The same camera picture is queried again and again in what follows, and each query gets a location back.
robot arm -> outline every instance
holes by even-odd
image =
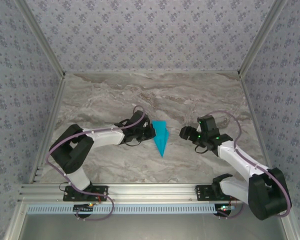
[[[181,129],[180,137],[212,151],[216,156],[232,165],[244,178],[244,181],[240,181],[231,174],[214,178],[212,189],[216,196],[224,194],[241,200],[249,205],[253,214],[260,220],[287,210],[287,201],[280,188],[256,166],[273,175],[289,195],[285,177],[278,168],[269,169],[237,146],[236,149],[252,164],[245,161],[235,151],[233,139],[227,134],[220,134],[215,119],[211,115],[200,117],[197,121],[199,123],[197,129],[185,126]]]
[[[79,190],[90,192],[92,183],[82,168],[89,151],[93,148],[106,145],[126,144],[133,139],[142,142],[154,138],[156,133],[147,115],[133,127],[123,130],[118,129],[118,127],[129,126],[137,122],[142,115],[143,112],[138,110],[130,119],[125,119],[110,127],[113,128],[112,130],[91,132],[75,137],[58,147],[51,156]],[[89,130],[90,129],[81,128],[77,124],[73,124],[58,138],[51,148],[72,135]]]

white cable tray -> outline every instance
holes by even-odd
[[[73,204],[30,204],[28,214],[74,214]],[[111,204],[99,204],[93,211],[79,214],[108,214]],[[215,214],[215,205],[210,203],[184,204],[115,204],[113,214]]]

black mounting bracket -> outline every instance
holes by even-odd
[[[230,201],[234,199],[224,194],[216,195],[211,185],[197,185],[194,190],[198,201]]]
[[[108,190],[109,190],[108,186],[93,185],[89,189],[89,192],[108,195]],[[100,196],[100,198],[98,198],[97,196],[94,195],[87,195],[87,194],[80,193],[76,191],[72,186],[66,186],[64,189],[64,194],[63,194],[64,202],[99,202],[99,200],[100,202],[105,202],[107,201],[107,198],[104,196]]]

aluminum frame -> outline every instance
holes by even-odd
[[[20,194],[17,197],[17,205],[7,229],[5,240],[17,240],[20,237],[22,226],[29,205],[31,204],[60,204],[65,205],[69,202],[63,202],[63,192],[59,190],[59,184],[40,183],[41,174],[44,166],[45,155],[49,148],[49,143],[55,128],[58,112],[61,105],[62,96],[65,89],[65,78],[60,81],[57,94],[54,99],[52,111],[47,122],[46,131],[41,142],[33,171],[30,176],[30,184],[21,186]],[[252,115],[252,120],[256,129],[258,140],[261,145],[263,156],[267,165],[272,166],[267,151],[265,151],[265,143],[261,137],[256,115],[251,107],[251,100],[247,94],[245,82],[241,79],[242,88],[248,102],[248,106]],[[197,201],[195,193],[196,185],[208,185],[210,183],[101,183],[100,185],[109,186],[109,196],[114,199],[115,203],[120,204],[224,204],[227,201]],[[288,217],[281,219],[285,234],[288,240],[300,240],[300,228],[293,209]]]
[[[245,55],[241,66],[239,68],[239,76],[244,78],[249,67],[256,58],[259,49],[264,44],[269,32],[275,25],[277,18],[279,17],[282,9],[286,5],[288,0],[275,0],[271,5],[268,14],[266,15],[258,33],[256,34],[247,54]]]
[[[115,204],[227,204],[228,201],[197,201],[196,185],[210,183],[102,183],[109,186],[108,196]],[[31,204],[82,204],[84,202],[64,202],[64,193],[59,184],[23,184],[17,197],[17,204],[4,240],[18,240]],[[110,201],[102,205],[111,205]]]
[[[27,4],[26,0],[14,0],[15,4],[19,8],[20,12],[22,13],[24,20],[27,22],[33,35],[35,36],[36,40],[42,47],[43,52],[45,53],[46,57],[50,61],[52,67],[54,68],[55,72],[62,77],[64,75],[64,71],[54,53],[51,46],[48,43],[43,31],[41,30],[39,24],[36,21],[34,14],[32,13],[29,5]]]

cable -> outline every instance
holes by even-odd
[[[86,218],[81,218],[80,216],[79,216],[79,212],[81,211],[83,209],[83,207],[80,207],[80,208],[78,208],[76,211],[75,211],[75,216],[76,216],[76,219],[78,219],[78,220],[82,220],[82,221],[88,221],[88,219],[86,219]]]
[[[250,161],[249,159],[247,159],[245,156],[242,155],[242,153],[237,149],[237,142],[238,142],[238,139],[241,137],[242,135],[242,128],[241,128],[241,125],[238,121],[238,119],[232,115],[230,112],[227,112],[227,111],[224,111],[224,110],[216,110],[216,111],[212,111],[212,112],[209,112],[208,114],[206,114],[205,116],[207,115],[211,115],[211,114],[215,114],[215,113],[223,113],[223,114],[227,114],[229,115],[230,117],[232,117],[234,119],[234,121],[236,122],[236,124],[238,125],[239,127],[239,134],[238,136],[236,137],[236,139],[234,140],[233,142],[233,147],[234,147],[234,151],[243,159],[245,160],[248,164],[254,166],[255,168],[259,169],[260,171],[264,172],[266,175],[269,176],[269,178],[271,178],[276,184],[277,186],[280,188],[280,190],[282,191],[284,197],[285,197],[285,200],[286,200],[286,205],[287,205],[287,208],[286,208],[286,211],[284,214],[280,215],[278,214],[278,217],[280,218],[283,218],[283,217],[286,217],[289,215],[290,213],[290,210],[291,210],[291,203],[290,203],[290,199],[289,199],[289,196],[288,196],[288,193],[287,191],[285,190],[285,188],[282,186],[282,184],[271,174],[269,173],[267,170],[263,169],[262,167],[260,167],[259,165],[257,164],[254,164],[252,161]]]
[[[206,150],[204,150],[204,151],[202,151],[202,152],[199,152],[199,151],[197,151],[197,148],[198,147],[200,147],[199,145],[198,146],[196,146],[195,148],[194,148],[194,151],[197,153],[197,154],[205,154],[206,152],[208,152],[208,149],[206,149]]]
[[[232,197],[232,196],[230,196],[230,199],[235,199],[235,205],[234,205],[234,208],[236,208],[236,207],[237,207],[237,199],[236,199],[235,197]]]
[[[139,143],[137,143],[136,145],[130,145],[128,143],[125,143],[125,145],[129,146],[129,147],[136,147],[136,146],[139,146],[141,144],[141,141]]]
[[[69,137],[63,139],[62,141],[60,141],[53,148],[51,148],[50,151],[45,156],[45,162],[49,166],[53,167],[59,174],[61,174],[67,180],[67,182],[71,185],[71,187],[73,187],[74,190],[76,190],[77,192],[82,193],[82,194],[92,195],[92,196],[97,196],[97,197],[104,197],[104,198],[107,198],[107,199],[110,200],[110,202],[112,204],[112,208],[111,208],[111,211],[108,213],[107,216],[104,216],[104,217],[101,217],[101,218],[92,218],[92,219],[88,218],[88,219],[84,219],[85,221],[95,221],[95,222],[97,222],[97,221],[102,221],[102,220],[105,220],[105,219],[109,218],[112,215],[112,213],[114,212],[114,209],[115,209],[115,203],[114,203],[114,201],[108,195],[101,194],[101,193],[95,193],[95,192],[82,191],[79,188],[77,188],[70,181],[70,179],[67,177],[67,175],[64,172],[62,172],[58,167],[56,167],[54,164],[52,164],[51,162],[49,162],[49,156],[54,152],[54,150],[56,150],[62,144],[68,142],[71,139],[77,138],[79,136],[82,136],[82,135],[85,135],[85,134],[91,134],[91,133],[95,133],[95,132],[104,132],[104,131],[112,131],[112,130],[123,130],[123,129],[128,129],[128,128],[131,128],[131,127],[137,125],[138,123],[141,122],[141,120],[145,117],[146,114],[145,114],[145,109],[142,106],[140,106],[140,105],[137,105],[137,106],[135,106],[133,108],[133,113],[135,113],[136,108],[141,108],[143,113],[142,113],[142,116],[140,117],[140,119],[138,121],[136,121],[135,123],[132,123],[132,124],[130,124],[128,126],[123,126],[123,127],[114,127],[114,128],[113,127],[103,127],[103,128],[97,128],[97,129],[93,129],[93,130],[79,132],[77,134],[69,136]]]
[[[65,190],[62,190],[62,189],[61,189],[61,185],[62,185],[62,184],[67,184],[67,183],[68,183],[67,181],[64,181],[64,182],[62,182],[62,183],[59,184],[59,190],[60,190],[61,192],[64,192],[64,193],[66,192]]]

